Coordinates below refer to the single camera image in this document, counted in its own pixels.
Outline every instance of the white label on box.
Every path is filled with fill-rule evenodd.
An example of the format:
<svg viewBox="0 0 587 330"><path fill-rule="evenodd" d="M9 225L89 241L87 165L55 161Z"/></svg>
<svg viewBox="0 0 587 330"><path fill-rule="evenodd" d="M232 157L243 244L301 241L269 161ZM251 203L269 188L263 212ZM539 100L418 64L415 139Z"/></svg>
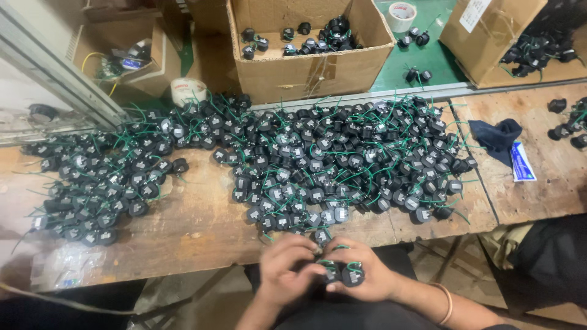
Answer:
<svg viewBox="0 0 587 330"><path fill-rule="evenodd" d="M467 9L465 9L459 20L467 32L471 33L473 31L490 3L491 0L471 0L469 2Z"/></svg>

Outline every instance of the metal frame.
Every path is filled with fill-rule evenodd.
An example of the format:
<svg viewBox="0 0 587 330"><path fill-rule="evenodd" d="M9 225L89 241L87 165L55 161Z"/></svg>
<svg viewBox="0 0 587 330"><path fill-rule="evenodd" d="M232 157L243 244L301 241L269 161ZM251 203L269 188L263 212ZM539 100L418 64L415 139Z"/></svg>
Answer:
<svg viewBox="0 0 587 330"><path fill-rule="evenodd" d="M587 78L563 80L563 81L559 81L559 82L538 83L538 84L534 84L534 85L492 87L492 88L485 88L485 89L478 89L470 82L451 83L451 84L445 84L445 85L428 86L428 87L424 87L424 89L422 89L420 87L414 87L414 88L406 88L406 89L398 89L398 90L385 90L382 92L370 92L370 93L362 93L362 94L354 94L354 95L332 96L332 97L328 97L328 98L324 99L323 101L320 102L320 104L322 106L334 106L338 103L338 101L340 99L339 105L354 105L357 103L362 103L365 100L371 101L371 100L391 99L394 96L404 96L404 95L418 95L418 96L421 96L427 100L431 100L432 98L434 98L435 102L445 102L445 101L448 101L451 97L470 96L470 95L489 94L489 93L512 92L514 90L521 90L521 89L551 87L551 86L560 86L560 85L568 85L568 84L584 83L584 82L587 82ZM308 107L312 106L319 99L320 98L283 102L283 108L287 111L296 111L298 109L308 108ZM281 106L281 103L269 103L269 104L265 104L265 105L255 105L251 109L253 111L274 111L275 108L279 109L280 106Z"/></svg>
<svg viewBox="0 0 587 330"><path fill-rule="evenodd" d="M6 0L0 0L0 56L85 115L91 126L113 130L124 122L126 112L52 49Z"/></svg>

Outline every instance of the person's left hand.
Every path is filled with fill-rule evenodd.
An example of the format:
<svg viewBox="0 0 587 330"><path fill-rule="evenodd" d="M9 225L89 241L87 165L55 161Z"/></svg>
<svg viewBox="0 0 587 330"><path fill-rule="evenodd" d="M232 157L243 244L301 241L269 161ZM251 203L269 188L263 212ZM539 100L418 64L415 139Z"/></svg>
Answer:
<svg viewBox="0 0 587 330"><path fill-rule="evenodd" d="M299 272L290 269L300 260L313 260L318 245L294 234L285 234L261 256L261 286L256 298L266 304L283 307L300 297L316 274L326 274L326 268L309 264Z"/></svg>

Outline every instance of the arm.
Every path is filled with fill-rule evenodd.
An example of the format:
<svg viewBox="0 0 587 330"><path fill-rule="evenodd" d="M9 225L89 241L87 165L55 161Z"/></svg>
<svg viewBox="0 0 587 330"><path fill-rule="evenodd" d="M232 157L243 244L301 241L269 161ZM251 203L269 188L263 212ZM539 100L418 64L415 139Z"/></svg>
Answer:
<svg viewBox="0 0 587 330"><path fill-rule="evenodd" d="M350 249L333 248L339 244ZM448 312L448 298L440 288L404 277L389 270L368 246L344 237L335 237L325 248L325 258L349 263L360 261L365 281L348 288L341 282L331 283L326 290L342 292L363 301L392 300L410 307L433 323L440 323ZM453 330L484 329L505 323L489 309L469 299L450 294L453 311L444 324Z"/></svg>
<svg viewBox="0 0 587 330"><path fill-rule="evenodd" d="M309 264L299 272L290 269L302 260L312 261L318 245L311 240L286 234L261 256L261 286L236 330L265 330L275 323L281 309L300 297L316 276L326 268Z"/></svg>

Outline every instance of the person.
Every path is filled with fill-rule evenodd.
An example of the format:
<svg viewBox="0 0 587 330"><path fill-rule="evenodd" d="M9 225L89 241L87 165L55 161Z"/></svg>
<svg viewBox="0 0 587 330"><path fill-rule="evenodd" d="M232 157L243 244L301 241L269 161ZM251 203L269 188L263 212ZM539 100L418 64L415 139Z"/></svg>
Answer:
<svg viewBox="0 0 587 330"><path fill-rule="evenodd" d="M323 285L326 268L312 262L315 251L318 245L311 240L285 234L263 253L257 283L254 272L245 269L256 294L236 329L516 329L441 285L418 282L411 265L413 279L409 272L404 276L390 270L367 245L345 237L333 238L322 258L360 262L364 281L355 287L333 282L325 290L316 288L318 282ZM305 265L295 271L300 263Z"/></svg>

